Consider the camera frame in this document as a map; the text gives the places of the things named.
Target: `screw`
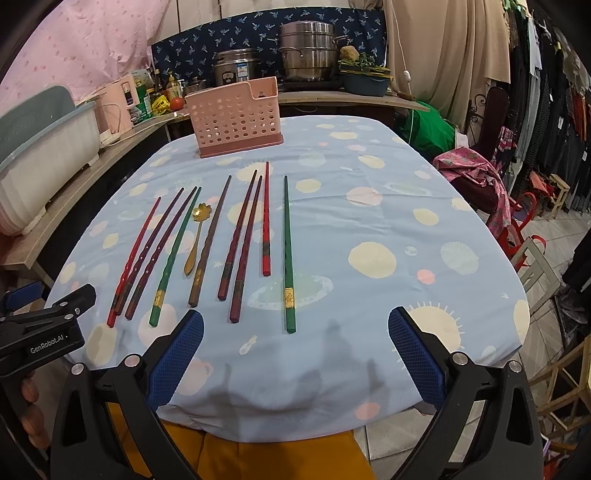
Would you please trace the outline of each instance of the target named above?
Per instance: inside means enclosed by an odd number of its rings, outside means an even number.
[[[521,372],[521,364],[515,360],[509,362],[509,368],[511,368],[516,374]]]
[[[84,364],[76,364],[72,367],[71,372],[74,375],[80,375],[83,372],[83,370],[84,370]]]
[[[126,367],[136,367],[139,363],[139,355],[130,355],[125,359]]]
[[[452,360],[458,365],[466,365],[468,363],[468,357],[461,352],[454,353],[452,355]]]

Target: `yellow pants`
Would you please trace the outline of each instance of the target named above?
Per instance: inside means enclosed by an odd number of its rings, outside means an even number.
[[[149,477],[121,409],[109,404],[109,410],[131,466]],[[163,424],[203,480],[374,480],[353,432],[297,442],[239,443],[174,423]]]

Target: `gold spoon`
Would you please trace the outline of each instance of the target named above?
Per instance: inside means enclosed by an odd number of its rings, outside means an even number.
[[[197,208],[193,209],[193,220],[199,222],[199,228],[197,229],[197,236],[195,237],[195,243],[193,244],[193,248],[191,249],[191,253],[189,253],[189,258],[185,263],[184,272],[185,275],[189,275],[191,270],[195,266],[195,259],[197,258],[197,244],[199,243],[199,235],[201,235],[201,227],[203,226],[203,222],[209,218],[212,214],[212,206],[205,205],[204,203],[200,203]]]

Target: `wooden stool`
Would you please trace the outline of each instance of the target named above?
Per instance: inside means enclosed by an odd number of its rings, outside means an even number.
[[[582,357],[581,375],[578,380],[575,380],[570,373],[566,371],[566,367]],[[589,373],[591,371],[591,336],[587,336],[583,343],[581,343],[572,352],[568,353],[560,360],[548,365],[534,378],[530,380],[530,387],[536,385],[548,378],[550,378],[550,385],[546,393],[545,402],[536,408],[539,417],[548,418],[555,426],[556,430],[552,433],[544,431],[543,422],[540,422],[540,429],[544,435],[549,439],[562,437],[565,433],[572,432],[581,428],[588,423],[591,423],[591,414],[587,414],[581,418],[575,419],[577,406],[579,400],[582,401],[591,413],[591,378]],[[552,400],[554,388],[556,386],[556,379],[561,376],[570,386],[572,390],[561,397]],[[560,420],[554,413],[556,410],[572,404],[570,415],[566,421]]]
[[[551,201],[554,203],[554,208],[552,208],[552,218],[556,218],[556,214],[562,208],[562,205],[566,200],[566,194],[569,192],[570,187],[556,173],[550,174],[550,184],[556,186],[556,188],[560,190],[560,193],[556,196],[556,199],[551,199]]]

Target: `yellow package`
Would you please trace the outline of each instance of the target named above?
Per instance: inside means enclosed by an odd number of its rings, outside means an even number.
[[[164,95],[160,95],[152,103],[152,112],[154,115],[164,115],[170,110],[170,103]]]

